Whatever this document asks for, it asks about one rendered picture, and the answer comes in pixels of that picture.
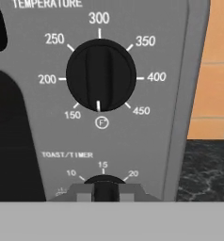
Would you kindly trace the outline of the black toaster oven temperature knob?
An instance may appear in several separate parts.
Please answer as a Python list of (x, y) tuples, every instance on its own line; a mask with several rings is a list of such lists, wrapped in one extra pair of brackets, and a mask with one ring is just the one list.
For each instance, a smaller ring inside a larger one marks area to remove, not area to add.
[(71, 54), (66, 68), (72, 97), (91, 111), (108, 112), (125, 104), (136, 88), (136, 64), (119, 43), (88, 40)]

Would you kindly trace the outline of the black toaster oven timer knob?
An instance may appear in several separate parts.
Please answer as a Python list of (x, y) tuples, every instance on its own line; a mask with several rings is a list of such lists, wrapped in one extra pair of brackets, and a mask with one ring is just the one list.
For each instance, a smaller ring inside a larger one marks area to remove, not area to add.
[(120, 185), (124, 184), (121, 178), (108, 174), (95, 175), (85, 181), (85, 185), (93, 185), (92, 200), (98, 202), (119, 201)]

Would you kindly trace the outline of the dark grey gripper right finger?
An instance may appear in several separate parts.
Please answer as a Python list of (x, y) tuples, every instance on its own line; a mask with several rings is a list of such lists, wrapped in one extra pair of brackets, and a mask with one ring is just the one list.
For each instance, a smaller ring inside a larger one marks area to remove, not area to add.
[(148, 194), (140, 184), (119, 184), (120, 201), (146, 202), (160, 201), (155, 196)]

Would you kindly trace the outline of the grey toaster oven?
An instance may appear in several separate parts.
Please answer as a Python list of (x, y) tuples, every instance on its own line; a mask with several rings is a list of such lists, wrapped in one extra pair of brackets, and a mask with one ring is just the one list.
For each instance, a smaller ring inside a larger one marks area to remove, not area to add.
[[(210, 0), (8, 0), (31, 75), (26, 100), (46, 201), (100, 174), (176, 196), (210, 15)], [(113, 40), (136, 64), (121, 107), (91, 111), (71, 95), (68, 60)]]

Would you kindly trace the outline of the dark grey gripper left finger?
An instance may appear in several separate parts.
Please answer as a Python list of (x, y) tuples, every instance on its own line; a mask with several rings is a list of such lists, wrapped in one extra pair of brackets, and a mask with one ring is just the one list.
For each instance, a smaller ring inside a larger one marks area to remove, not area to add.
[(66, 193), (50, 199), (59, 202), (91, 202), (93, 185), (91, 184), (72, 184)]

